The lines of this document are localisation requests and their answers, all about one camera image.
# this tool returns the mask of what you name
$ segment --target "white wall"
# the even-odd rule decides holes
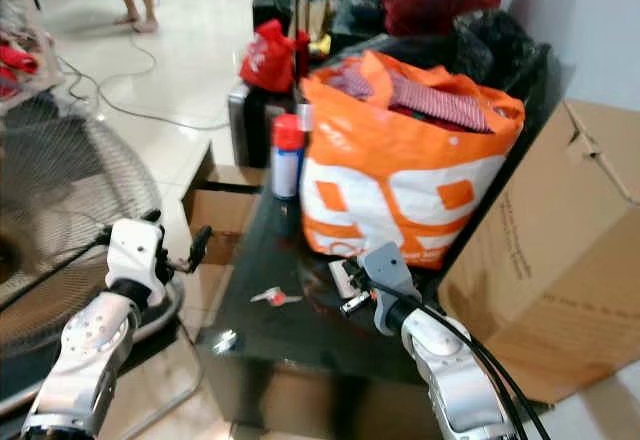
[[[553,45],[567,97],[640,110],[640,0],[503,0],[503,7]]]
[[[567,97],[640,110],[640,0],[503,0],[503,8],[552,44]],[[640,439],[640,362],[561,402],[543,422],[554,440]]]

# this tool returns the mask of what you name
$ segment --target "fan grille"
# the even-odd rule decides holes
[[[40,94],[5,114],[0,134],[0,303],[93,240],[104,225],[159,208],[137,155],[108,126]],[[0,313],[0,357],[57,338],[104,286],[106,254],[94,249]],[[18,270],[10,262],[18,261]]]

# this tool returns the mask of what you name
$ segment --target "striped cloth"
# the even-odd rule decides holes
[[[393,96],[389,107],[408,108],[474,132],[491,132],[485,115],[474,98],[414,83],[397,72],[390,72],[390,76]],[[360,64],[342,69],[338,75],[331,77],[329,85],[359,100],[366,100],[373,95],[371,85],[360,74]]]

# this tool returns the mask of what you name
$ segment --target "small red object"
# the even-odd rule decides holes
[[[287,296],[283,292],[278,292],[268,298],[272,307],[281,307],[285,304]]]
[[[36,57],[7,46],[0,46],[0,62],[30,75],[38,70]]]
[[[292,113],[278,115],[273,121],[272,145],[293,151],[304,147],[304,132],[300,130],[298,116]]]

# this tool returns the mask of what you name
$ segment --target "bare foot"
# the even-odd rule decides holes
[[[138,33],[153,33],[158,30],[158,21],[152,18],[144,22],[136,22],[133,24],[133,29]]]
[[[139,20],[140,20],[140,15],[138,15],[137,13],[127,13],[126,15],[116,18],[113,21],[113,24],[126,25],[128,23],[136,23]]]

